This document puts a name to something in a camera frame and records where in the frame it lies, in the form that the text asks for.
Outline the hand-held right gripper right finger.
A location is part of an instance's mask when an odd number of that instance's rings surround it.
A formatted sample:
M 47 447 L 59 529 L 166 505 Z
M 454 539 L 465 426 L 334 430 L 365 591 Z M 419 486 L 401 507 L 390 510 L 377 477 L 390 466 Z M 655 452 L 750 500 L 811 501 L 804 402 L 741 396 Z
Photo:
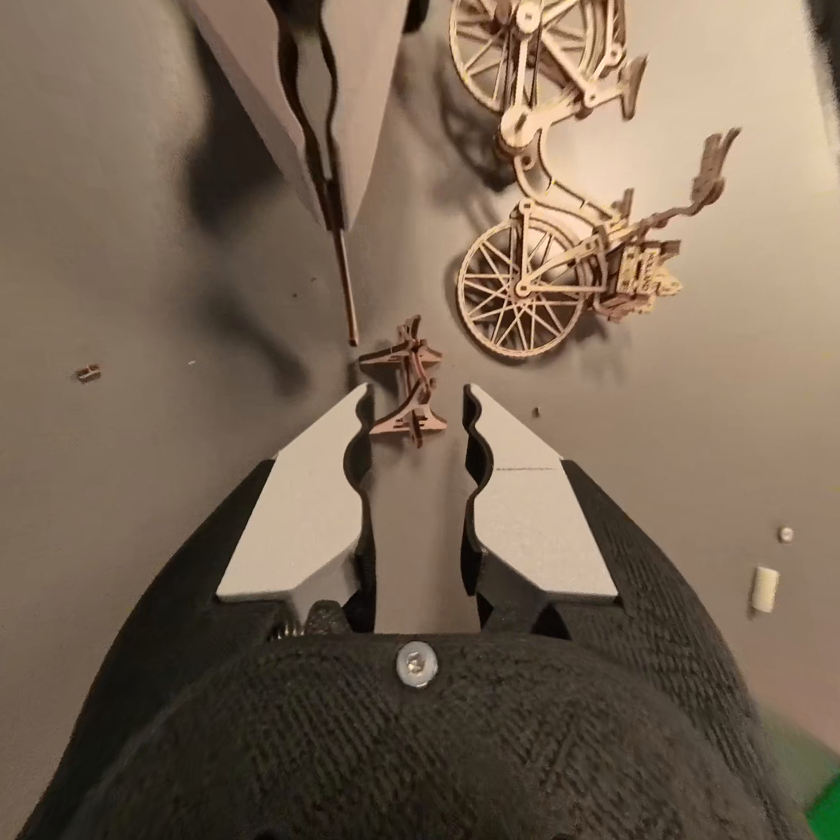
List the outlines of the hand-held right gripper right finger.
M 478 384 L 464 387 L 463 425 L 476 484 L 461 543 L 467 594 L 493 608 L 615 603 L 563 457 Z

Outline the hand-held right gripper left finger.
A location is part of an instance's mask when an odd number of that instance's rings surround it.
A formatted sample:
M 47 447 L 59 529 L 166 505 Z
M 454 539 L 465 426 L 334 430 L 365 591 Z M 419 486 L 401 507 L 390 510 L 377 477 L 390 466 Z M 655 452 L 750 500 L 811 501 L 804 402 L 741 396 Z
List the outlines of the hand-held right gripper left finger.
M 216 589 L 225 603 L 279 602 L 309 614 L 319 602 L 345 607 L 361 591 L 356 553 L 364 526 L 353 447 L 370 425 L 373 392 L 356 386 L 273 459 Z

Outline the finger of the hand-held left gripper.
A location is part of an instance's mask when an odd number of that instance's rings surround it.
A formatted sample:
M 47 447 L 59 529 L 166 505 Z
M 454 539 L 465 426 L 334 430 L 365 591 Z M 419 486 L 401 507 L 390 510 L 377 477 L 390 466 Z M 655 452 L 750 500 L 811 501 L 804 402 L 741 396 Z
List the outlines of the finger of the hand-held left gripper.
M 368 186 L 405 24 L 404 1 L 325 1 L 320 27 L 333 90 L 327 118 L 341 225 L 354 225 Z
M 186 3 L 238 101 L 277 168 L 331 230 L 319 140 L 298 90 L 298 46 L 285 14 L 267 1 Z

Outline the small brown wooden tower model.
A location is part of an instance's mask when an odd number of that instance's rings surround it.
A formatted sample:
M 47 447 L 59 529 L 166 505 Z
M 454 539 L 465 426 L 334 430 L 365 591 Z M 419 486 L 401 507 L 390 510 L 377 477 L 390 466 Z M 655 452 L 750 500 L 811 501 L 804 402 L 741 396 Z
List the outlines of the small brown wooden tower model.
M 398 407 L 374 421 L 369 435 L 406 434 L 417 449 L 424 446 L 425 434 L 444 432 L 448 427 L 447 421 L 431 407 L 437 380 L 427 370 L 439 364 L 443 354 L 420 338 L 421 321 L 420 314 L 413 315 L 398 326 L 396 344 L 359 358 L 361 367 L 387 365 L 395 368 L 402 394 Z

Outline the thin brown wooden rod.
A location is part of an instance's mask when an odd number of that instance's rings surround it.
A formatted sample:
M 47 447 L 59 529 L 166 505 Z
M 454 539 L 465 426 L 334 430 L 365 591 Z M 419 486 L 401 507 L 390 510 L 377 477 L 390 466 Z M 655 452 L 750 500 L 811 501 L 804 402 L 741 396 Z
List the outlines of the thin brown wooden rod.
M 347 253 L 347 248 L 344 242 L 342 228 L 336 228 L 332 233 L 332 237 L 335 247 L 335 253 L 338 260 L 339 275 L 341 278 L 343 289 L 344 310 L 348 323 L 349 343 L 351 347 L 356 348 L 359 346 L 360 332 L 354 304 L 354 293 L 350 276 L 350 262 Z

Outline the pale wooden bicycle model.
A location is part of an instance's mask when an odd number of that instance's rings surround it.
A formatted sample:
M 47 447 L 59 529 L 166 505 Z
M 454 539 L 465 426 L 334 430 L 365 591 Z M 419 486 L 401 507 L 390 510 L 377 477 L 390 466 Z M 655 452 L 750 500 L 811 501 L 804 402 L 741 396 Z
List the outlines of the pale wooden bicycle model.
M 689 199 L 638 220 L 634 190 L 604 204 L 562 180 L 551 130 L 618 102 L 634 117 L 648 58 L 627 54 L 626 3 L 453 2 L 448 45 L 458 78 L 499 122 L 496 147 L 521 192 L 507 219 L 480 235 L 456 280 L 458 315 L 474 341 L 509 362 L 557 349 L 585 314 L 620 322 L 650 313 L 681 284 L 678 240 L 653 238 L 723 194 L 741 130 L 707 137 Z

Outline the green object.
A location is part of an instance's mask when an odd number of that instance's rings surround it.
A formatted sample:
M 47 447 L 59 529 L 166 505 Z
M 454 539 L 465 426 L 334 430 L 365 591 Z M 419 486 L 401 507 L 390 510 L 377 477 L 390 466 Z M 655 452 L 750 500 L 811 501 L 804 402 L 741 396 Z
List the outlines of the green object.
M 806 812 L 814 839 L 839 839 L 839 774 L 832 778 Z

